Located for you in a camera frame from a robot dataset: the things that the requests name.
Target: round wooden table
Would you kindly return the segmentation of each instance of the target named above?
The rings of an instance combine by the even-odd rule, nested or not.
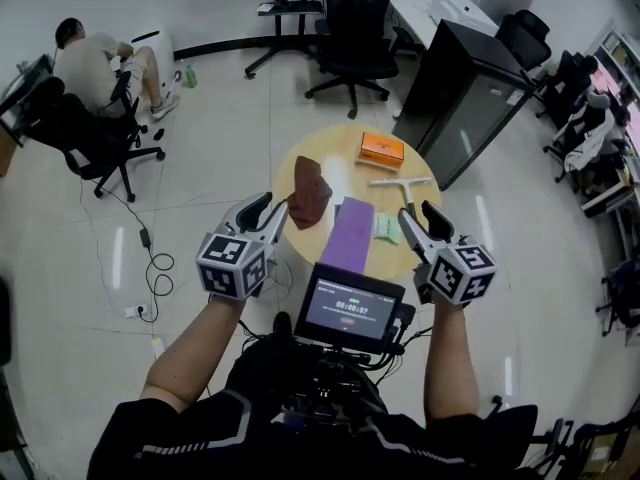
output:
[[[333,196],[318,224],[301,231],[293,220],[287,219],[284,227],[284,236],[311,264],[320,259],[333,228],[335,205],[342,203],[345,196],[373,204],[376,212],[397,216],[400,208],[405,205],[402,188],[369,187],[369,181],[384,178],[433,177],[429,166],[408,145],[405,145],[404,149],[404,163],[397,173],[372,165],[356,164],[356,153],[364,132],[393,137],[390,133],[355,123],[332,126],[319,130],[296,144],[280,166],[274,187],[275,201],[281,201],[293,192],[293,171],[298,156],[306,156],[318,162],[322,166],[322,177],[333,190]],[[435,178],[431,183],[414,185],[412,193],[418,219],[425,229],[428,229],[428,222],[422,216],[420,205],[425,199],[437,205],[441,204],[440,189]],[[404,236],[399,245],[387,240],[372,239],[364,274],[376,279],[395,279],[411,272],[418,262],[418,257],[409,249]]]

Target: black cabinet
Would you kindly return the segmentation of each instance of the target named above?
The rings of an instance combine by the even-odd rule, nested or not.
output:
[[[534,87],[494,37],[441,21],[393,129],[447,189],[531,97]]]

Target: man in black shirt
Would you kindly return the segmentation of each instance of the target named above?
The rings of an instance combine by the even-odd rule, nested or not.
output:
[[[389,415],[362,371],[366,417],[315,430],[282,418],[282,399],[313,377],[314,347],[275,332],[236,361],[226,387],[198,401],[238,324],[244,302],[214,298],[149,370],[140,400],[120,404],[91,458],[89,478],[205,478],[227,472],[287,475],[416,474],[492,478],[500,463],[478,412],[465,317],[437,292],[424,381],[426,429]]]

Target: monitor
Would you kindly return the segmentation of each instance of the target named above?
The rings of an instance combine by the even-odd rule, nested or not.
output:
[[[382,353],[404,288],[316,264],[296,335],[363,352]]]

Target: white tile floor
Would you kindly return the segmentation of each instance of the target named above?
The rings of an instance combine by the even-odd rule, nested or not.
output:
[[[81,478],[115,406],[137,397],[153,361],[151,336],[171,342],[206,301],[194,268],[195,252],[231,202],[268,189],[288,149],[304,135],[347,121],[347,91],[306,100],[323,80],[317,67],[282,54],[243,78],[242,68],[262,51],[193,59],[199,85],[183,90],[178,110],[162,126],[166,160],[141,160],[130,169],[133,208],[151,230],[154,250],[176,260],[176,289],[160,299],[155,324],[127,320],[126,306],[151,303],[144,281],[148,262],[138,226],[113,197],[97,200],[92,185],[66,168],[56,151],[34,142],[17,152],[0,181],[0,261],[15,294],[11,394],[42,470]],[[415,72],[385,82],[382,103],[359,93],[358,121],[391,130]],[[153,145],[151,135],[145,145]],[[624,336],[600,336],[593,308],[602,298],[604,271],[596,223],[581,214],[558,167],[540,151],[551,134],[523,109],[471,168],[443,195],[445,210],[493,252],[500,274],[491,292],[467,310],[469,339],[485,406],[494,394],[540,407],[538,427],[557,417],[605,422],[622,416],[640,391],[640,348]],[[107,188],[121,196],[115,176]],[[267,332],[279,308],[294,317],[310,266],[283,243],[277,250],[294,272],[285,300],[274,293],[251,301],[244,320]],[[415,302],[409,277],[408,301]],[[420,308],[412,330],[433,317]],[[241,332],[211,381],[219,389],[240,353]],[[409,348],[403,368],[382,386],[389,408],[422,422],[422,376],[428,338]]]

